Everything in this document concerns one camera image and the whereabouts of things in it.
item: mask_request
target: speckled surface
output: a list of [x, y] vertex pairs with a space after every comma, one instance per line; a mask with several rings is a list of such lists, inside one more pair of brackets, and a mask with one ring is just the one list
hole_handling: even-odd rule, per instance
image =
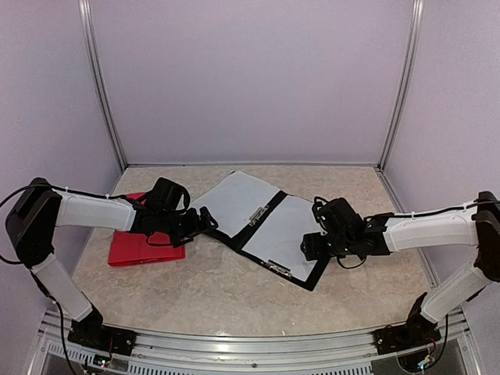
[[[167, 177], [197, 198], [234, 170], [306, 199], [343, 196], [362, 216], [393, 210], [373, 169], [363, 167], [129, 168], [115, 192], [147, 191], [158, 177]], [[185, 260], [112, 268], [107, 264], [112, 235], [94, 230], [73, 278], [105, 322], [121, 326], [256, 337], [354, 330], [404, 320], [429, 288], [414, 251], [372, 257], [355, 270], [332, 261], [311, 292], [203, 236], [187, 245]]]

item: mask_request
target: black cable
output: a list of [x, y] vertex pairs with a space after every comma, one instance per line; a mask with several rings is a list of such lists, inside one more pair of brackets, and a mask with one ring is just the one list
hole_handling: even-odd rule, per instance
[[377, 215], [367, 216], [367, 217], [365, 217], [364, 220], [374, 219], [374, 218], [378, 218], [378, 217], [388, 217], [388, 218], [395, 218], [395, 219], [411, 219], [414, 217], [417, 218], [417, 217], [427, 217], [427, 216], [440, 215], [442, 213], [447, 213], [448, 211], [462, 211], [464, 209], [472, 209], [473, 207], [478, 207], [479, 205], [497, 205], [497, 204], [500, 204], [500, 201], [481, 201], [481, 202], [471, 203], [470, 205], [466, 205], [465, 207], [457, 205], [454, 207], [447, 207], [446, 209], [439, 209], [438, 211], [416, 213], [415, 215], [411, 215], [411, 214], [393, 215], [390, 213], [379, 213]]
[[[87, 193], [86, 191], [78, 191], [78, 190], [66, 189], [65, 187], [54, 186], [54, 185], [50, 185], [50, 184], [32, 184], [32, 185], [27, 185], [27, 186], [20, 187], [19, 189], [15, 190], [12, 193], [10, 193], [9, 195], [7, 195], [7, 197], [0, 202], [0, 209], [9, 200], [11, 200], [12, 198], [14, 198], [20, 192], [23, 192], [23, 191], [31, 189], [31, 188], [50, 188], [50, 189], [53, 189], [53, 190], [66, 191], [66, 192], [72, 193], [72, 194], [85, 195], [85, 196], [92, 197], [92, 198], [118, 199], [118, 198], [123, 198], [124, 197], [124, 195], [114, 195], [114, 196], [106, 197], [105, 195]], [[11, 264], [11, 265], [23, 264], [22, 262], [17, 261], [17, 260], [8, 260], [8, 259], [4, 258], [2, 255], [0, 255], [0, 260], [2, 260], [4, 263]]]
[[343, 269], [345, 270], [353, 270], [355, 268], [358, 268], [360, 266], [362, 266], [364, 263], [366, 262], [366, 257], [363, 258], [363, 260], [359, 263], [359, 264], [356, 264], [355, 266], [352, 266], [352, 267], [348, 267], [348, 266], [344, 266], [341, 262], [341, 259], [340, 258], [337, 258], [337, 263], [340, 267], [342, 267]]
[[328, 233], [328, 230], [326, 229], [325, 224], [323, 224], [322, 220], [320, 220], [320, 227], [321, 227], [321, 229], [323, 229], [325, 232]]
[[448, 323], [449, 323], [449, 316], [446, 315], [445, 340], [443, 341], [443, 346], [441, 347], [441, 351], [439, 352], [439, 355], [437, 356], [436, 360], [434, 362], [432, 362], [427, 368], [424, 369], [426, 371], [428, 369], [431, 369], [434, 366], [436, 366], [438, 364], [439, 360], [441, 359], [441, 357], [443, 356], [443, 353], [445, 352], [446, 342], [448, 341], [448, 326], [449, 326]]
[[[0, 208], [3, 207], [8, 201], [10, 201], [12, 198], [14, 198], [16, 195], [18, 195], [20, 192], [22, 191], [25, 191], [29, 188], [32, 188], [33, 186], [37, 187], [37, 186], [42, 186], [42, 185], [32, 185], [32, 186], [23, 186], [23, 187], [20, 187], [19, 189], [17, 189], [16, 191], [13, 191], [12, 193], [10, 193], [9, 195], [7, 195], [7, 197], [0, 202]], [[6, 258], [4, 258], [3, 256], [0, 255], [0, 260], [2, 260], [4, 263], [7, 263], [7, 264], [12, 264], [12, 265], [18, 265], [18, 264], [23, 264], [23, 262], [19, 262], [17, 260], [8, 260]]]
[[315, 205], [318, 203], [318, 201], [321, 201], [323, 203], [328, 203], [328, 201], [323, 197], [319, 197], [319, 196], [314, 197], [314, 204]]
[[436, 349], [438, 348], [438, 345], [436, 344], [436, 341], [432, 340], [432, 344], [433, 344], [433, 346], [432, 346], [432, 352], [430, 352], [429, 355], [433, 355], [436, 352]]
[[59, 309], [59, 314], [61, 316], [61, 341], [62, 341], [62, 350], [64, 351], [64, 357], [66, 358], [66, 362], [68, 363], [68, 367], [70, 368], [71, 373], [73, 375], [78, 375], [77, 372], [75, 371], [75, 369], [73, 368], [73, 365], [71, 364], [70, 356], [68, 355], [68, 350], [66, 349], [66, 340], [64, 339], [64, 313], [63, 313], [63, 308], [61, 307], [61, 305], [59, 304], [59, 302], [57, 302], [52, 296], [50, 297], [50, 299], [55, 302], [55, 305]]

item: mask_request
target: black border trim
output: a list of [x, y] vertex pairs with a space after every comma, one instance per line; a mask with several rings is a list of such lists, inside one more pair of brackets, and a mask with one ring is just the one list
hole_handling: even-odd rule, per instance
[[314, 287], [318, 284], [318, 281], [320, 280], [320, 277], [323, 274], [324, 270], [327, 268], [327, 265], [330, 261], [330, 256], [324, 256], [324, 257], [318, 259], [316, 262], [316, 265], [312, 269], [312, 272], [310, 273], [307, 280], [303, 281], [303, 280], [299, 280], [293, 276], [287, 277], [286, 275], [278, 272], [274, 268], [269, 268], [267, 266], [267, 262], [256, 257], [255, 255], [250, 254], [250, 253], [243, 250], [243, 247], [248, 243], [248, 241], [250, 241], [250, 239], [255, 234], [255, 232], [263, 225], [264, 221], [266, 221], [266, 219], [269, 217], [271, 212], [276, 207], [278, 207], [278, 205], [280, 203], [282, 203], [282, 201], [287, 196], [288, 196], [288, 194], [285, 193], [284, 191], [278, 191], [276, 193], [276, 195], [274, 195], [274, 197], [266, 205], [267, 210], [256, 220], [256, 223], [254, 225], [250, 225], [250, 224], [246, 225], [234, 237], [229, 237], [227, 234], [225, 234], [217, 229], [206, 233], [206, 235], [210, 236], [211, 238], [216, 239], [217, 241], [222, 242], [227, 247], [234, 250], [236, 253], [243, 255], [244, 257], [252, 260], [253, 262], [264, 267], [266, 270], [269, 270], [272, 273], [275, 273], [276, 275], [283, 277], [285, 280], [288, 280], [288, 281], [292, 282], [293, 284], [298, 285], [299, 287], [302, 287], [308, 291], [313, 291]]

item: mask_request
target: beige countertop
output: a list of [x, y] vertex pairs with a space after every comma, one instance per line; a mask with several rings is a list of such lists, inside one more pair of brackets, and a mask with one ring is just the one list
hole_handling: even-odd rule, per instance
[[[394, 210], [368, 167], [129, 168], [115, 193], [147, 191], [166, 177], [196, 199], [234, 170], [309, 200], [343, 196], [361, 216]], [[416, 251], [370, 257], [355, 270], [333, 260], [307, 291], [205, 236], [186, 246], [184, 260], [113, 268], [107, 263], [112, 236], [112, 230], [93, 231], [73, 279], [106, 323], [137, 329], [256, 337], [354, 330], [405, 320], [429, 288]]]

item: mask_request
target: wire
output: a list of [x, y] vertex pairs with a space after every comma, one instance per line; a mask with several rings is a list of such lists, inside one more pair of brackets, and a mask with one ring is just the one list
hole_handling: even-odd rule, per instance
[[325, 224], [323, 224], [322, 220], [320, 220], [320, 227], [321, 227], [321, 229], [323, 229], [325, 232], [328, 233], [328, 229], [325, 227]]
[[474, 202], [471, 203], [470, 205], [466, 206], [454, 206], [454, 207], [447, 207], [445, 209], [439, 209], [437, 211], [429, 211], [429, 212], [421, 212], [421, 213], [416, 213], [414, 215], [411, 214], [391, 214], [391, 213], [379, 213], [377, 215], [372, 215], [372, 216], [367, 216], [365, 217], [365, 221], [370, 220], [370, 219], [375, 219], [379, 217], [388, 217], [388, 218], [393, 218], [393, 219], [411, 219], [414, 217], [427, 217], [427, 216], [434, 216], [434, 215], [440, 215], [442, 213], [447, 213], [449, 211], [462, 211], [464, 209], [472, 209], [473, 207], [478, 207], [479, 205], [497, 205], [500, 204], [500, 201], [481, 201], [481, 202]]
[[[429, 369], [432, 369], [434, 366], [436, 366], [438, 364], [438, 362], [440, 361], [441, 357], [443, 356], [443, 353], [445, 352], [446, 343], [448, 342], [448, 327], [449, 327], [449, 316], [447, 315], [446, 316], [445, 339], [443, 341], [443, 346], [441, 347], [441, 351], [439, 352], [439, 356], [429, 366], [424, 367], [423, 369], [418, 370], [418, 371], [414, 371], [414, 372], [408, 371], [408, 370], [404, 369], [401, 366], [401, 363], [399, 362], [398, 357], [396, 357], [396, 362], [398, 363], [398, 365], [401, 368], [401, 370], [403, 370], [405, 373], [411, 373], [411, 374], [421, 373], [421, 374], [424, 374], [425, 371], [427, 371]], [[436, 351], [436, 341], [432, 340], [432, 343], [434, 344], [434, 348], [433, 348], [432, 352], [429, 353], [429, 355], [432, 355]]]
[[432, 341], [433, 348], [432, 348], [432, 352], [430, 352], [430, 355], [433, 355], [436, 352], [436, 348], [438, 346], [436, 345], [436, 341], [433, 338], [431, 338], [431, 341]]
[[[16, 195], [18, 195], [20, 192], [22, 191], [25, 191], [25, 190], [28, 190], [30, 188], [37, 188], [37, 187], [40, 187], [40, 186], [47, 186], [47, 185], [27, 185], [27, 186], [23, 186], [23, 187], [20, 187], [19, 189], [13, 191], [12, 193], [10, 193], [9, 195], [7, 195], [7, 197], [0, 202], [0, 209], [8, 202], [10, 201], [12, 198], [14, 198]], [[20, 261], [17, 261], [17, 260], [8, 260], [6, 258], [4, 258], [3, 256], [0, 255], [0, 260], [2, 260], [4, 263], [7, 263], [7, 264], [11, 264], [11, 265], [18, 265], [18, 264], [23, 264], [23, 262], [20, 262]]]
[[[16, 195], [19, 193], [31, 189], [31, 188], [50, 188], [53, 190], [58, 190], [58, 191], [67, 191], [68, 193], [72, 194], [79, 194], [79, 195], [85, 195], [88, 197], [92, 198], [104, 198], [104, 199], [118, 199], [118, 198], [123, 198], [124, 195], [114, 195], [114, 196], [106, 196], [106, 195], [99, 195], [99, 194], [94, 194], [94, 193], [87, 193], [86, 191], [78, 191], [78, 190], [72, 190], [72, 189], [66, 189], [65, 187], [60, 187], [60, 186], [55, 186], [55, 185], [50, 185], [50, 184], [32, 184], [32, 185], [26, 185], [23, 187], [20, 187], [19, 189], [13, 191], [9, 195], [7, 195], [6, 198], [4, 198], [0, 202], [0, 209], [12, 198], [14, 198]], [[17, 260], [9, 260], [4, 258], [2, 255], [0, 255], [0, 260], [2, 260], [4, 263], [10, 264], [10, 265], [19, 265], [23, 264], [23, 262], [17, 261]]]
[[106, 371], [109, 370], [109, 368], [111, 367], [111, 363], [113, 362], [114, 358], [113, 358], [113, 354], [109, 354], [109, 362], [107, 363], [108, 366], [105, 368], [104, 371], [101, 371], [100, 373], [96, 373], [94, 370], [91, 371], [91, 373], [89, 373], [89, 369], [88, 369], [88, 361], [87, 359], [85, 359], [85, 364], [82, 366], [81, 363], [78, 363], [80, 365], [80, 368], [81, 370], [84, 372], [84, 374], [89, 374], [89, 375], [102, 375], [103, 373], [105, 373]]
[[319, 197], [319, 196], [314, 197], [314, 204], [315, 205], [318, 203], [318, 201], [321, 201], [323, 203], [328, 203], [328, 201], [323, 197]]
[[49, 298], [52, 301], [54, 301], [55, 305], [59, 309], [59, 314], [61, 316], [61, 341], [62, 341], [62, 350], [64, 351], [64, 357], [66, 358], [66, 362], [68, 363], [68, 367], [70, 368], [71, 373], [73, 375], [77, 375], [77, 372], [75, 371], [75, 369], [73, 368], [73, 365], [71, 364], [70, 356], [68, 355], [68, 350], [66, 348], [66, 340], [64, 338], [64, 313], [63, 313], [63, 308], [61, 307], [61, 305], [59, 304], [59, 302], [57, 302], [55, 300], [54, 297], [50, 296]]
[[443, 341], [443, 346], [441, 347], [441, 351], [439, 352], [439, 355], [437, 356], [436, 360], [432, 362], [428, 367], [426, 367], [424, 370], [428, 370], [436, 366], [443, 356], [443, 353], [445, 352], [446, 348], [446, 343], [448, 342], [448, 327], [449, 327], [449, 316], [446, 315], [446, 328], [445, 328], [445, 340]]
[[358, 268], [358, 267], [362, 266], [365, 262], [366, 262], [366, 257], [364, 257], [359, 264], [356, 264], [355, 266], [350, 267], [350, 266], [345, 266], [344, 264], [342, 264], [341, 259], [337, 258], [338, 265], [340, 267], [342, 267], [344, 270], [353, 270], [355, 268]]

